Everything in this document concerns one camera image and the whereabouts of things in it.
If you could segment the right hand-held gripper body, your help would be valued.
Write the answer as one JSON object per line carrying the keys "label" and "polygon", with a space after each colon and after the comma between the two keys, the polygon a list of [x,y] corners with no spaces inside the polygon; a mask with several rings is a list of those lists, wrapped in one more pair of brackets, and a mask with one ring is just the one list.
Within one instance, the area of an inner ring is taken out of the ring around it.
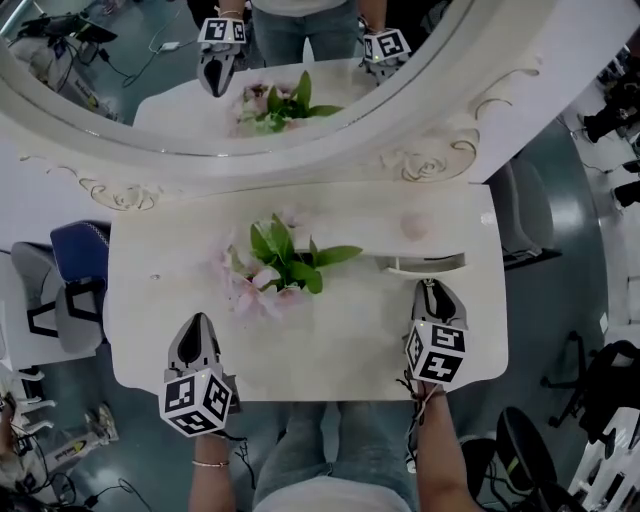
{"label": "right hand-held gripper body", "polygon": [[471,383],[467,329],[427,320],[415,320],[409,327],[405,355],[409,378],[441,385],[451,392]]}

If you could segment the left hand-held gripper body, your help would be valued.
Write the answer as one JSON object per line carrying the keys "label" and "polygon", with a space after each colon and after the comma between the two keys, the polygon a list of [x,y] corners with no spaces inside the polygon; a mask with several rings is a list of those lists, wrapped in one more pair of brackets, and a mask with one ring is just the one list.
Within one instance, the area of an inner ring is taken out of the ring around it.
{"label": "left hand-held gripper body", "polygon": [[221,433],[229,416],[241,410],[236,376],[221,369],[214,364],[182,370],[172,364],[159,395],[160,418],[188,438]]}

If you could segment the white ornate dressing table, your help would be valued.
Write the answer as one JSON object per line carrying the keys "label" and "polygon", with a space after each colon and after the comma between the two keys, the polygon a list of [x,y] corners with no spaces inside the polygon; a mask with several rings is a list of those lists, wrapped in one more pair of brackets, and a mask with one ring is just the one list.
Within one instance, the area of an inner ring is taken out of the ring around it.
{"label": "white ornate dressing table", "polygon": [[[230,311],[211,264],[230,231],[292,211],[296,247],[360,247],[323,270],[324,290],[283,318]],[[430,216],[428,236],[407,240],[406,212]],[[118,214],[111,226],[108,339],[118,382],[160,394],[168,350],[195,314],[211,319],[224,370],[244,401],[404,400],[403,337],[417,282],[380,271],[377,256],[436,258],[464,253],[468,267],[442,277],[467,310],[471,383],[508,365],[501,242],[490,189],[458,181],[307,184],[224,193]],[[160,274],[154,281],[150,275]]]}

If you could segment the person's left forearm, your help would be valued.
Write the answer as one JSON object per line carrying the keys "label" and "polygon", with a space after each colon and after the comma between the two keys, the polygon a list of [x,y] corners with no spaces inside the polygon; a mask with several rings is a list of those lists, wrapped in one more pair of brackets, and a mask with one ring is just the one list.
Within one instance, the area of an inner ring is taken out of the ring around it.
{"label": "person's left forearm", "polygon": [[196,438],[188,512],[236,512],[227,440],[214,435]]}

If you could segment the person's right forearm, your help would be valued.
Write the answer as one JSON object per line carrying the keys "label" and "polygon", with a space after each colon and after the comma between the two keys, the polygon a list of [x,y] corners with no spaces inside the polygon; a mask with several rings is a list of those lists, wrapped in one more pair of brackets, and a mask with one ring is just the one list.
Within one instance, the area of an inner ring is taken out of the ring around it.
{"label": "person's right forearm", "polygon": [[417,396],[424,406],[417,432],[420,512],[483,512],[468,489],[466,465],[445,391],[424,381],[417,385]]}

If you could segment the grey fabric chair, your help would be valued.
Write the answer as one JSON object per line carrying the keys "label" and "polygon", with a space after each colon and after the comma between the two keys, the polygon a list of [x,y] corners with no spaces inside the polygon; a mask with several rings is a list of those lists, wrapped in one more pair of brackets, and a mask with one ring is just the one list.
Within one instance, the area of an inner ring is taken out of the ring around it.
{"label": "grey fabric chair", "polygon": [[536,167],[513,158],[487,181],[506,271],[558,258],[552,208]]}
{"label": "grey fabric chair", "polygon": [[96,349],[104,340],[99,306],[104,282],[64,281],[53,250],[44,245],[16,242],[10,256],[23,289],[29,331],[58,341],[68,355]]}

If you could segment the person's blue jeans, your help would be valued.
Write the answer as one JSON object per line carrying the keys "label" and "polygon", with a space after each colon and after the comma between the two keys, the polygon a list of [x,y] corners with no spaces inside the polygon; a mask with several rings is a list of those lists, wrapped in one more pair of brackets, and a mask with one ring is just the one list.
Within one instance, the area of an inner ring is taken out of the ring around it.
{"label": "person's blue jeans", "polygon": [[319,476],[373,484],[395,491],[412,511],[415,491],[392,439],[384,431],[374,404],[339,402],[338,452],[324,453],[321,423],[326,404],[299,402],[291,406],[286,432],[267,457],[258,478],[254,506],[271,493]]}

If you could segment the clear plastic bag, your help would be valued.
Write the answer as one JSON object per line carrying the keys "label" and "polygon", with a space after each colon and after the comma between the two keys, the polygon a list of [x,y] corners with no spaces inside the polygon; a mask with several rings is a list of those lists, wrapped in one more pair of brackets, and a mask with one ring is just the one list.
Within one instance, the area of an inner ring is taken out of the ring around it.
{"label": "clear plastic bag", "polygon": [[84,418],[82,426],[64,431],[60,441],[45,454],[44,462],[50,473],[69,468],[93,450],[119,440],[115,419],[105,402],[96,411],[86,411]]}

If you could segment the black rounded chair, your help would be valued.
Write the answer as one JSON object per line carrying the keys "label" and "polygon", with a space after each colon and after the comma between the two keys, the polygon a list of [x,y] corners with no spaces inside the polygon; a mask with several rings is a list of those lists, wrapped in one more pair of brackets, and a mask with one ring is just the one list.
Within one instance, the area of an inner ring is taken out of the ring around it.
{"label": "black rounded chair", "polygon": [[548,485],[557,482],[554,463],[541,434],[522,410],[506,407],[493,436],[467,436],[460,443],[473,499],[486,481],[497,481],[491,464],[499,461],[509,485],[523,497],[515,505],[500,497],[505,512],[556,512],[553,500],[546,496]]}

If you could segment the pink flowers in white pot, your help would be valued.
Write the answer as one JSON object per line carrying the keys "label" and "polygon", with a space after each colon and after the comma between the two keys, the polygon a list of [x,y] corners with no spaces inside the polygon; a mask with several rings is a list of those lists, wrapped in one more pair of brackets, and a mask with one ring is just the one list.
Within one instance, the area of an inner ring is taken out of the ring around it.
{"label": "pink flowers in white pot", "polygon": [[352,245],[320,249],[314,240],[300,252],[294,247],[293,230],[293,224],[272,214],[250,225],[248,247],[236,243],[234,231],[220,239],[212,264],[236,316],[280,320],[298,302],[323,292],[323,268],[362,253]]}

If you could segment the blue chair white seat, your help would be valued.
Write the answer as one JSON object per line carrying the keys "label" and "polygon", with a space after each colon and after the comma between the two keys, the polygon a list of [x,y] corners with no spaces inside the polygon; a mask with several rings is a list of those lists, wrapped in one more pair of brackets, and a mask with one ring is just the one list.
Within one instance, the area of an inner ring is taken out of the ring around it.
{"label": "blue chair white seat", "polygon": [[108,284],[111,225],[82,220],[51,231],[56,265],[66,284],[102,281]]}

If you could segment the white carved side table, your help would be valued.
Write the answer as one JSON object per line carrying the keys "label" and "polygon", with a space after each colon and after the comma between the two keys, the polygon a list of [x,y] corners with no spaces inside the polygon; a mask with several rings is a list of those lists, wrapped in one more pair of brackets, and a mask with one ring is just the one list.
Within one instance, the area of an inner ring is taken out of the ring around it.
{"label": "white carved side table", "polygon": [[44,414],[57,406],[55,400],[46,399],[42,387],[45,374],[31,368],[25,371],[9,371],[0,364],[0,402],[9,394],[15,406],[13,429],[20,435],[34,436],[53,429],[55,423]]}

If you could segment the person's white t-shirt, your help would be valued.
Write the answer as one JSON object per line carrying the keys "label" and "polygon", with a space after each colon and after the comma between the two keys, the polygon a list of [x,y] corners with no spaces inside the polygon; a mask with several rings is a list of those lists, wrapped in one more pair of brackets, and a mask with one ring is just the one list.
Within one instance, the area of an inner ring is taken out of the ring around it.
{"label": "person's white t-shirt", "polygon": [[253,512],[413,512],[386,487],[319,476],[283,487],[259,501]]}

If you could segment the black office chair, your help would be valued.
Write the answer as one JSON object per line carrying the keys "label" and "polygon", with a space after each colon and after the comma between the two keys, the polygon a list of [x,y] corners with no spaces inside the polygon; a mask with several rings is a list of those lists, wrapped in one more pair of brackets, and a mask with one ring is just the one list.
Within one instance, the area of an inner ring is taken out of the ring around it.
{"label": "black office chair", "polygon": [[616,439],[616,429],[609,425],[614,415],[620,408],[640,411],[640,348],[628,340],[619,340],[587,352],[576,331],[571,331],[567,340],[577,346],[578,373],[567,382],[541,378],[544,388],[573,391],[562,413],[551,416],[548,425],[558,428],[568,417],[577,418],[588,442],[602,443],[610,456]]}

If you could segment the oval mirror white carved frame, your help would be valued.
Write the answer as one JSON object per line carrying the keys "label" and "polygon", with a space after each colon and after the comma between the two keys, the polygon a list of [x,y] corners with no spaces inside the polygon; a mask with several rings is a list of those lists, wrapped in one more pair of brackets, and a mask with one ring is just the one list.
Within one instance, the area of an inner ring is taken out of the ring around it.
{"label": "oval mirror white carved frame", "polygon": [[91,114],[41,85],[0,40],[0,138],[112,211],[264,186],[332,181],[486,181],[640,29],[640,0],[454,0],[391,78],[342,112],[253,139],[188,136]]}

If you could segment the white metal frame stand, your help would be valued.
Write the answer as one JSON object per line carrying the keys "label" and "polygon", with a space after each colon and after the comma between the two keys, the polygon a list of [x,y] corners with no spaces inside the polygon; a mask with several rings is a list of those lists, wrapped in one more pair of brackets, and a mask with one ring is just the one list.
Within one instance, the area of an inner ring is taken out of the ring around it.
{"label": "white metal frame stand", "polygon": [[605,433],[614,434],[612,454],[588,443],[569,493],[587,512],[640,512],[640,411],[620,408]]}

